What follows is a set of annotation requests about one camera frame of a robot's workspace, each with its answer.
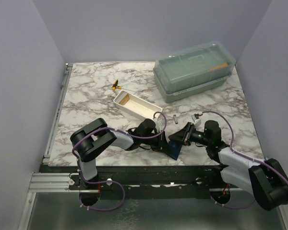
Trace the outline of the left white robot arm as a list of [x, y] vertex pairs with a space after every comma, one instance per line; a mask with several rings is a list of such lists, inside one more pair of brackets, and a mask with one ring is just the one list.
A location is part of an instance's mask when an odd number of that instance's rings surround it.
[[142, 145], [148, 145], [156, 152], [165, 154], [173, 152], [166, 140], [165, 132], [159, 131], [156, 120], [152, 119], [145, 119], [138, 127], [122, 131], [109, 127], [104, 119], [98, 118], [75, 131], [70, 141], [82, 175], [80, 183], [86, 189], [96, 186], [96, 158], [109, 146], [132, 151]]

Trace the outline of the blue card holder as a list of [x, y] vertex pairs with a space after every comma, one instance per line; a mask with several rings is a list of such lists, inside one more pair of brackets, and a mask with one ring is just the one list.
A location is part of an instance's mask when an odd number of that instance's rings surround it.
[[182, 144], [181, 143], [178, 143], [176, 141], [170, 140], [168, 145], [167, 145], [165, 154], [168, 157], [170, 157], [170, 158], [172, 158], [173, 160], [176, 161], [178, 159], [178, 157], [179, 157], [181, 148], [182, 148]]

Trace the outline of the white rectangular tray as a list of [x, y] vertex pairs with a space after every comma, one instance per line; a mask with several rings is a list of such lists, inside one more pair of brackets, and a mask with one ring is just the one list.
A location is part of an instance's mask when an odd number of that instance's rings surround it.
[[127, 112], [128, 114], [144, 120], [146, 118], [153, 119], [153, 115], [155, 112], [162, 112], [162, 108], [152, 104], [142, 98], [139, 98], [133, 94], [130, 94], [130, 100], [125, 105], [120, 105], [117, 103], [117, 99], [119, 96], [126, 91], [122, 90], [120, 91], [117, 96], [114, 98], [113, 102], [114, 104], [122, 111]]

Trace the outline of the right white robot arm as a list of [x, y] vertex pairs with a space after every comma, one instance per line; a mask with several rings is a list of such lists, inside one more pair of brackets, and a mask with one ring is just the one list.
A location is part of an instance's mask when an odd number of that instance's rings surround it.
[[217, 121], [206, 121], [202, 132], [188, 122], [183, 129], [170, 135], [169, 139], [184, 146], [193, 142], [205, 146], [209, 158], [222, 167], [211, 176], [215, 187], [221, 188], [226, 184], [239, 187], [253, 195], [259, 206], [267, 211], [288, 204], [288, 177], [280, 163], [275, 159], [261, 161], [242, 153], [234, 153], [222, 140]]

